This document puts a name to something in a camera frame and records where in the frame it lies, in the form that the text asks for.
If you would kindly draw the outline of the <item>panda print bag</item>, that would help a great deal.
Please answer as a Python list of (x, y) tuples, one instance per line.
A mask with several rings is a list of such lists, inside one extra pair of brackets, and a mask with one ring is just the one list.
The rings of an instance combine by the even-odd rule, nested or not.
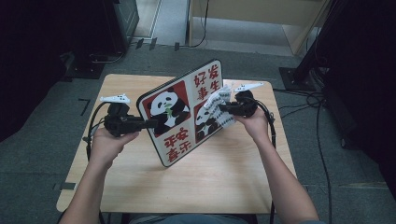
[(140, 116), (157, 122), (148, 134), (163, 166), (173, 165), (220, 130), (205, 103), (222, 87), (221, 62), (213, 59), (137, 99)]

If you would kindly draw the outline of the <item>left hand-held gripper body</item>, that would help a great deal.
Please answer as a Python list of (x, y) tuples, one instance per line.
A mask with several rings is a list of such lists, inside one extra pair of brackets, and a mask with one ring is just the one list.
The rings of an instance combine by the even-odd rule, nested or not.
[(105, 128), (116, 137), (127, 133), (140, 132), (142, 127), (142, 119), (129, 115), (130, 107), (128, 104), (131, 100), (126, 94), (113, 96), (101, 96), (100, 101), (109, 103), (107, 115), (105, 116)]

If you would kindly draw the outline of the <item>light wooden cabinet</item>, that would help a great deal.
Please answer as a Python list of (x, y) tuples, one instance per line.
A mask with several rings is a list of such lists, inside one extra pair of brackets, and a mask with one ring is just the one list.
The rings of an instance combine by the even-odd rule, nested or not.
[(291, 52), (297, 55), (332, 0), (190, 0), (189, 45), (193, 19), (253, 21), (281, 24)]

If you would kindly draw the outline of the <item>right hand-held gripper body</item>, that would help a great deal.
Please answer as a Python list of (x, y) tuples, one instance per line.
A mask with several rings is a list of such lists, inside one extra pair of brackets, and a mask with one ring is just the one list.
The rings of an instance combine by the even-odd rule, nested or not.
[(259, 108), (259, 102), (254, 98), (252, 89), (262, 86), (262, 83), (241, 84), (235, 92), (235, 102), (231, 102), (230, 114), (240, 117), (252, 117)]

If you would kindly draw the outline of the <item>black stand base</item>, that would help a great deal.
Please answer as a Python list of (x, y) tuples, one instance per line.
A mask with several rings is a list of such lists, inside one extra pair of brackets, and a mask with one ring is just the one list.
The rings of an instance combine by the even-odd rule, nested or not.
[(301, 73), (298, 68), (279, 67), (278, 71), (288, 91), (314, 91), (316, 89), (311, 77)]

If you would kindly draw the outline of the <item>person's left hand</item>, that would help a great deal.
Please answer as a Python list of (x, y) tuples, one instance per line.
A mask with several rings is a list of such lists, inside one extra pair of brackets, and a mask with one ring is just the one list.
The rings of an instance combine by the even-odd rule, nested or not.
[(123, 151), (124, 146), (135, 140), (138, 135), (139, 132), (115, 137), (105, 128), (98, 129), (92, 140), (89, 167), (98, 170), (108, 170), (113, 161)]

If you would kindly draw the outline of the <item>person's blue trousers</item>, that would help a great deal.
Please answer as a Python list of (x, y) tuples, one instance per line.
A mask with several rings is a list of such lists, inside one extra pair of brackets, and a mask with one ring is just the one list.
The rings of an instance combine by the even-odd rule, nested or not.
[(128, 224), (248, 224), (241, 217), (229, 215), (176, 214), (132, 218)]

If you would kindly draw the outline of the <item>person's right hand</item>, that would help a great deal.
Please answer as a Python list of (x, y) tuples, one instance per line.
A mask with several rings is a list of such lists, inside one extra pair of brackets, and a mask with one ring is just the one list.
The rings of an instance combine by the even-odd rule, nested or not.
[(234, 119), (244, 125), (256, 144), (269, 145), (271, 143), (268, 134), (268, 121), (261, 109), (258, 108), (249, 118), (234, 116)]

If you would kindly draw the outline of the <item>white patterned cloth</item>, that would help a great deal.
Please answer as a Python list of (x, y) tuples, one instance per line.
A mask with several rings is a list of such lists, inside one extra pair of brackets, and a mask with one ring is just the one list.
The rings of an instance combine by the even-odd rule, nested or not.
[(214, 91), (204, 104), (204, 109), (209, 113), (209, 117), (214, 119), (222, 128), (230, 127), (236, 123), (227, 111), (221, 111), (220, 107), (226, 105), (231, 99), (231, 88), (228, 85)]

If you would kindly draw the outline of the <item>dark cabinet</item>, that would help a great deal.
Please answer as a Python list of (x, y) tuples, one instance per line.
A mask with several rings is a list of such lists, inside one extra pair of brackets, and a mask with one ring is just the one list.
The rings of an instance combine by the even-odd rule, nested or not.
[(128, 49), (139, 22), (135, 0), (59, 0), (74, 59), (68, 78), (98, 79)]

